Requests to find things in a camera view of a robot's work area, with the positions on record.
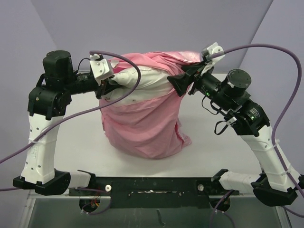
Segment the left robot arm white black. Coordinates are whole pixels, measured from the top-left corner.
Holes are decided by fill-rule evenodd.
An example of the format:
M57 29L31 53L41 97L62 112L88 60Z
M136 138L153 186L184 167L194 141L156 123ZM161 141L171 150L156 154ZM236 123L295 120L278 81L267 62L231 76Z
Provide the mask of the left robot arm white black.
M93 173L58 171L54 167L60 121L72 96L95 92L100 99L113 75L110 61L102 55L90 55L89 62L90 72L79 73L73 70L68 51L51 51L44 57L44 73L28 96L29 148L21 175L13 179L14 187L44 196L61 195L73 188L80 188L85 195L95 193Z

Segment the pink pillow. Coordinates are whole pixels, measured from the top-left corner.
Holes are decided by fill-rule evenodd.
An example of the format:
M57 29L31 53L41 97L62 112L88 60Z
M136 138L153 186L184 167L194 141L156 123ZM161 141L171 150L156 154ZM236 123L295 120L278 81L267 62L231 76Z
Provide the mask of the pink pillow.
M126 98L116 103L116 106L135 104L144 100L157 98L168 94L172 89L172 85L167 80L169 73L165 70L155 69L148 66L139 66L141 71L141 80L136 89ZM111 102L124 96L133 88L137 81L137 71L135 68L127 68L119 73L114 74L111 79L121 85L110 93L103 96L103 99Z

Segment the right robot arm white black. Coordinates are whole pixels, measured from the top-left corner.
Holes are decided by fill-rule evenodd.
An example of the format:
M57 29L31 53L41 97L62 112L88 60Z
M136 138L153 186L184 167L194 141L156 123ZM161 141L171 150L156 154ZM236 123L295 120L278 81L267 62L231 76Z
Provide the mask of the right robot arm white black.
M212 177L212 190L223 194L227 190L253 193L263 204L291 205L297 198L297 187L304 187L304 177L286 159L278 143L272 143L272 127L263 108L250 99L246 89L251 84L250 75L241 69L232 69L223 81L205 70L204 62L182 67L179 75L168 76L178 96L201 92L210 100L214 114L223 115L226 127L232 127L256 156L261 174L233 173L221 169Z

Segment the pink satin rose pillowcase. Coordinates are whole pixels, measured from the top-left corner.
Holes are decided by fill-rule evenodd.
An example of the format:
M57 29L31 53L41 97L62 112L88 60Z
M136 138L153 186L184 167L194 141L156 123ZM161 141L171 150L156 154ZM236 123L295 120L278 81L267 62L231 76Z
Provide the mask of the pink satin rose pillowcase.
M161 159L179 153L191 143L189 136L181 131L178 115L182 98L174 88L166 95L144 100L135 104L115 104L130 95L141 80L139 66L165 70L169 76L182 72L181 67L199 62L200 55L192 51L130 53L126 57L135 66L112 58L114 74L127 68L135 68L137 81L133 88L117 100L108 102L103 98L101 118L103 130L109 143L124 153L149 158Z

